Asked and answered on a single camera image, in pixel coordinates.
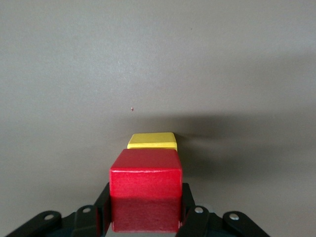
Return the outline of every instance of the black plastic part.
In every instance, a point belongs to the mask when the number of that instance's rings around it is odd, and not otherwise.
[[[53,232],[45,235],[45,237],[70,237],[74,230],[76,213],[73,212],[69,216],[61,219],[61,227]]]
[[[107,183],[104,190],[95,201],[100,215],[101,234],[105,236],[111,224],[110,184]]]
[[[230,218],[231,214],[238,216],[237,219]],[[239,237],[269,237],[256,223],[254,223],[247,215],[239,211],[230,211],[224,214],[223,222],[225,228],[236,233]]]
[[[92,205],[83,206],[76,212],[75,229],[71,237],[99,237],[99,223],[98,208]]]
[[[61,226],[61,214],[57,211],[45,211],[17,228],[6,237],[38,237],[53,231]]]
[[[203,212],[196,212],[196,208],[202,209]],[[205,207],[192,206],[176,237],[203,237],[206,233],[208,215],[209,212]]]
[[[224,229],[223,219],[215,213],[208,216],[207,235],[206,237],[236,237],[236,235]]]
[[[188,183],[182,184],[182,221],[185,220],[191,207],[195,206],[191,189]]]

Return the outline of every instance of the yellow cube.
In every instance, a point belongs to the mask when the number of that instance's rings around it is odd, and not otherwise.
[[[130,139],[127,148],[175,149],[178,151],[177,142],[172,132],[135,133]]]

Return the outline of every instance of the table surface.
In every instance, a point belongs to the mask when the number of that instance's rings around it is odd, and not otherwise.
[[[93,203],[141,132],[176,134],[197,203],[316,236],[315,19],[314,0],[0,1],[0,236]]]

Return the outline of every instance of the screw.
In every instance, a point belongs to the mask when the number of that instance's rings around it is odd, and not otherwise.
[[[194,209],[194,211],[196,212],[196,213],[203,213],[203,209],[201,208],[201,207],[196,207],[195,209]]]
[[[91,211],[90,207],[86,207],[84,210],[82,210],[83,213],[88,213],[89,211]]]
[[[231,213],[229,215],[229,218],[231,218],[233,221],[239,220],[239,216],[237,216],[237,214],[235,214],[235,213]]]
[[[53,217],[54,217],[53,214],[49,214],[49,215],[44,217],[44,220],[48,221],[48,220],[52,219]]]

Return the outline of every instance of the red block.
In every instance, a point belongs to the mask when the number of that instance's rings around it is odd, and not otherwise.
[[[125,149],[110,169],[115,232],[177,232],[182,167],[174,149]]]

